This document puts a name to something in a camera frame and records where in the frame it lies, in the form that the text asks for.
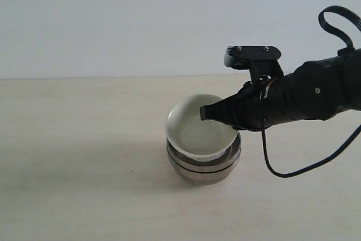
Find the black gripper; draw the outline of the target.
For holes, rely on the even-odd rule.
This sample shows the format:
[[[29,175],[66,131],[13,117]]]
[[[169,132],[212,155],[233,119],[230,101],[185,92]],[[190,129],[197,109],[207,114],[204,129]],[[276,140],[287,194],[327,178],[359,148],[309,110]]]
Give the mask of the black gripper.
[[[293,73],[262,83],[246,98],[235,94],[201,106],[200,118],[235,130],[260,131],[298,120],[327,120],[342,112],[346,104],[341,67],[311,61]]]

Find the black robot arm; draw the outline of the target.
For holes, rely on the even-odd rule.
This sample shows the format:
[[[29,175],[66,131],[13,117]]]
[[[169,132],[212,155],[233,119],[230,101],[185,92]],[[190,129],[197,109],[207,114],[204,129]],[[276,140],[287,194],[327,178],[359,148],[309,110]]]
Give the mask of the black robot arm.
[[[341,50],[335,57],[305,62],[287,75],[278,62],[280,57],[273,46],[228,47],[225,66],[248,70],[250,81],[236,94],[202,106],[200,118],[258,132],[360,110],[360,50]]]

